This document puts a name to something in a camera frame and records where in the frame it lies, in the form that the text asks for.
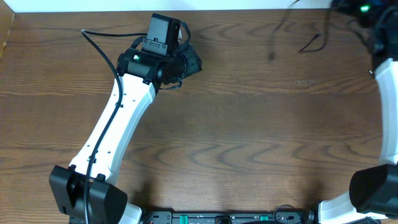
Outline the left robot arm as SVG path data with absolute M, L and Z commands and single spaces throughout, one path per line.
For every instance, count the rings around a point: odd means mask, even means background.
M 139 223 L 142 209 L 116 187 L 127 146 L 159 90 L 174 90 L 201 70 L 184 21 L 153 14 L 146 33 L 111 64 L 114 86 L 93 132 L 68 167 L 55 166 L 49 184 L 70 223 Z

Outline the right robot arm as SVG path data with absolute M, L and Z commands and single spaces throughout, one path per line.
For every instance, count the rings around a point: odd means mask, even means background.
M 381 96 L 378 165 L 354 173 L 349 190 L 318 205 L 318 222 L 377 223 L 397 218 L 397 1 L 332 1 L 331 9 L 370 31 L 363 40 Z

